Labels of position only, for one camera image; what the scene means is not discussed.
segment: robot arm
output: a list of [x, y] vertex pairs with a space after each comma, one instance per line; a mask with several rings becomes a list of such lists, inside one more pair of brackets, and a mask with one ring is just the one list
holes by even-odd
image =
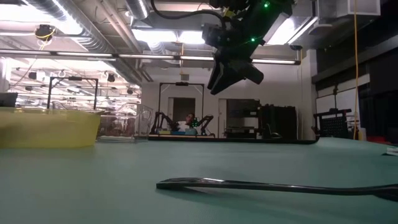
[[201, 119], [198, 123], [197, 126], [201, 126], [204, 122], [206, 122], [201, 128], [200, 128], [200, 133], [202, 136], [206, 135], [206, 127], [209, 125], [210, 121], [214, 118], [213, 115], [206, 115], [203, 119]]
[[294, 0], [210, 0], [215, 8], [226, 8], [225, 16], [211, 10], [201, 10], [181, 16], [161, 14], [150, 0], [152, 8], [165, 19], [181, 19], [197, 14], [211, 14], [221, 20], [221, 27], [205, 24], [202, 37], [206, 44], [217, 49], [215, 63], [207, 88], [215, 95], [234, 83], [249, 79], [260, 84], [264, 74], [252, 64], [250, 56], [278, 19], [292, 15]]
[[177, 131], [178, 130], [178, 123], [172, 121], [166, 114], [163, 112], [156, 112], [155, 113], [155, 120], [154, 120], [154, 125], [152, 126], [150, 133], [151, 134], [156, 134], [157, 130], [159, 128], [162, 128], [163, 126], [163, 121], [166, 119], [167, 124], [170, 126], [172, 131]]

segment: yellow plastic bin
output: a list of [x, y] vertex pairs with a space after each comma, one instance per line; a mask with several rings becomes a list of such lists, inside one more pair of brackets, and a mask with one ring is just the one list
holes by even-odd
[[0, 148], [92, 146], [100, 115], [72, 110], [0, 108]]

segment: doorway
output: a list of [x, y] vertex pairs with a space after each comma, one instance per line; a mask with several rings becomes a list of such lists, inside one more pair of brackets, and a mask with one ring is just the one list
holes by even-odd
[[173, 108], [170, 117], [173, 121], [185, 121], [188, 114], [195, 112], [195, 103], [195, 98], [169, 98], [169, 108]]

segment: green table surface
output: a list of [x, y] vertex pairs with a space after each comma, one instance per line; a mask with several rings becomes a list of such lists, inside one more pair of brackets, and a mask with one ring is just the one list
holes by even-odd
[[323, 187], [398, 183], [388, 146], [141, 142], [88, 149], [1, 149], [0, 223], [398, 223], [373, 196], [254, 190], [157, 190], [172, 177]]

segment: air duct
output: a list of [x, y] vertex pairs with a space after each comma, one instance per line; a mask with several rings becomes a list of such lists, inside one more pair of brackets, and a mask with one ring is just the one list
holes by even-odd
[[164, 44], [162, 42], [148, 42], [148, 47], [153, 54], [166, 54], [166, 49], [164, 48]]
[[[56, 20], [60, 21], [61, 25], [67, 26], [65, 30], [78, 30], [80, 28], [81, 35], [90, 38], [75, 38], [73, 39], [89, 52], [103, 53], [115, 52], [115, 49], [108, 43], [101, 32], [91, 23], [91, 21], [82, 13], [73, 1], [64, 0], [23, 0], [26, 4], [35, 7], [43, 13], [49, 14]], [[130, 83], [140, 84], [141, 76], [130, 68], [124, 61], [117, 59], [112, 62], [105, 62], [114, 67], [118, 73]]]
[[145, 0], [126, 0], [126, 4], [133, 18], [143, 20], [148, 17], [149, 7]]

